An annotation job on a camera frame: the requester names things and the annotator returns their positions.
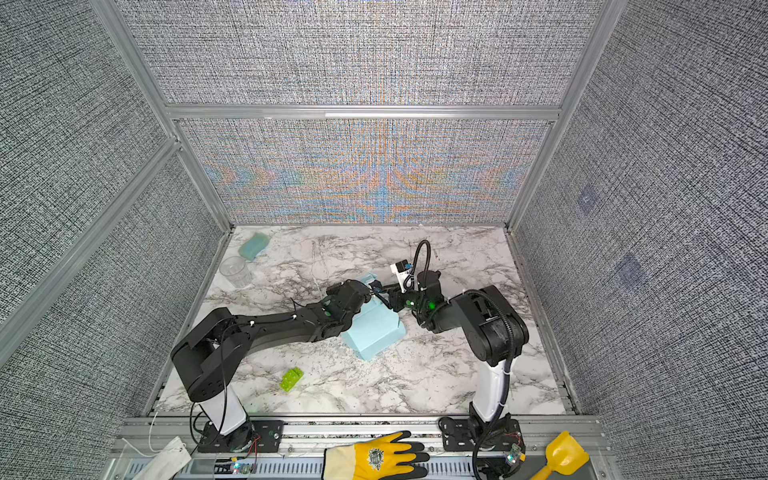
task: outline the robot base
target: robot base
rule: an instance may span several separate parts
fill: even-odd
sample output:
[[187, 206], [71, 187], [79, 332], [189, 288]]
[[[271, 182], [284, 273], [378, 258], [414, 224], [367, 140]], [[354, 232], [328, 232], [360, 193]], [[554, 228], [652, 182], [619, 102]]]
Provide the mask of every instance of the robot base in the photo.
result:
[[[442, 433], [442, 447], [446, 452], [471, 452], [475, 442], [485, 433], [490, 425], [483, 422], [475, 414], [472, 404], [469, 406], [468, 419], [452, 419], [442, 417], [438, 427]], [[517, 445], [525, 453], [525, 442], [520, 433], [520, 424], [509, 414], [504, 415], [496, 424], [496, 428], [488, 435], [481, 449], [484, 452], [509, 452]]]
[[198, 447], [201, 453], [245, 452], [250, 449], [254, 439], [259, 453], [275, 453], [283, 437], [283, 421], [251, 420], [237, 427], [229, 435], [214, 439], [216, 436], [216, 427], [208, 422]]

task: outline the yellow work glove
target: yellow work glove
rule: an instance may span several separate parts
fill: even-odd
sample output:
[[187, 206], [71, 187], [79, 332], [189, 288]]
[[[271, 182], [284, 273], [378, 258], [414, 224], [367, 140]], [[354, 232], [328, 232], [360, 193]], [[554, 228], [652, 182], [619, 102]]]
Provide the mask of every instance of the yellow work glove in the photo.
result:
[[424, 478], [427, 469], [414, 466], [427, 462], [429, 454], [418, 442], [398, 442], [411, 432], [392, 433], [370, 442], [326, 449], [323, 480], [406, 480]]

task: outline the yellow toy shovel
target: yellow toy shovel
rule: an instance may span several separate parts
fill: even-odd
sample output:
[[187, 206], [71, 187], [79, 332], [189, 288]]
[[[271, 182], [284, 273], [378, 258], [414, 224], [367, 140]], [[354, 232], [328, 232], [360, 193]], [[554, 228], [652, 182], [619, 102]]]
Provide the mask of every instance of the yellow toy shovel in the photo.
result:
[[562, 432], [547, 445], [547, 465], [531, 477], [531, 480], [545, 480], [552, 472], [573, 475], [589, 461], [589, 454], [568, 432]]

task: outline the light blue box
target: light blue box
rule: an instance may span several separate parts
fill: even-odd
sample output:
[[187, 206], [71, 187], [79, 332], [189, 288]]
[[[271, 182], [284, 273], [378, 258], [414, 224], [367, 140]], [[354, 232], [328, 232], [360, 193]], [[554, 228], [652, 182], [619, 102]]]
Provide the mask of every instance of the light blue box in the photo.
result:
[[[375, 279], [376, 275], [369, 273], [358, 280], [368, 285]], [[406, 326], [402, 324], [397, 313], [372, 296], [368, 303], [362, 305], [360, 313], [352, 318], [349, 330], [341, 333], [341, 339], [358, 357], [368, 361], [405, 334]]]

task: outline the clear plastic cup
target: clear plastic cup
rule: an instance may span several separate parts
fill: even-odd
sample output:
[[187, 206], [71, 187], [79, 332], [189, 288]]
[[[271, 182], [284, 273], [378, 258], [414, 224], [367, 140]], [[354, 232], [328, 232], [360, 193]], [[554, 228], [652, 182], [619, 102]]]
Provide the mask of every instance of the clear plastic cup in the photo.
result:
[[219, 271], [235, 288], [245, 288], [250, 285], [252, 277], [246, 261], [242, 257], [229, 257], [221, 262]]

